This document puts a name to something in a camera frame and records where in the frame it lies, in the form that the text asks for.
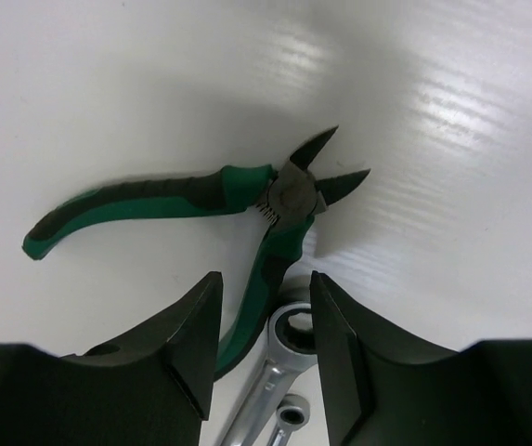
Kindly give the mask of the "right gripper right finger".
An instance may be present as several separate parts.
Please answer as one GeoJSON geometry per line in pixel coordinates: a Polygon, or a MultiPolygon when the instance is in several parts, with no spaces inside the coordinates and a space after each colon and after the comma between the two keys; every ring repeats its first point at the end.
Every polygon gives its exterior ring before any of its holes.
{"type": "Polygon", "coordinates": [[[532,445],[532,339],[443,348],[310,280],[332,445],[532,445]]]}

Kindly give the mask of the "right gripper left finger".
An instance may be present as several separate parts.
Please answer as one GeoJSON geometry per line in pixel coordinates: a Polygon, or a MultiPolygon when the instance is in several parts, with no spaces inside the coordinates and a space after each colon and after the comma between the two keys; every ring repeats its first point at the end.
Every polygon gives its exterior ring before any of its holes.
{"type": "Polygon", "coordinates": [[[83,355],[0,344],[0,445],[195,445],[208,418],[223,279],[83,355]]]}

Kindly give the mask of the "green handled pliers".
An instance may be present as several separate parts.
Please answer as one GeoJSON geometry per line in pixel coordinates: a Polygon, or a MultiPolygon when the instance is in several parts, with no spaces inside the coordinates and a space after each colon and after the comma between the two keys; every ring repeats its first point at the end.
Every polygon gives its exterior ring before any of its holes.
{"type": "Polygon", "coordinates": [[[43,259],[77,230],[120,220],[226,216],[256,208],[268,227],[257,248],[235,320],[220,340],[214,377],[232,371],[265,327],[283,279],[303,255],[317,215],[356,190],[367,169],[317,178],[313,163],[337,129],[328,128],[300,145],[281,168],[225,165],[200,177],[150,178],[83,192],[43,216],[25,235],[23,252],[43,259]]]}

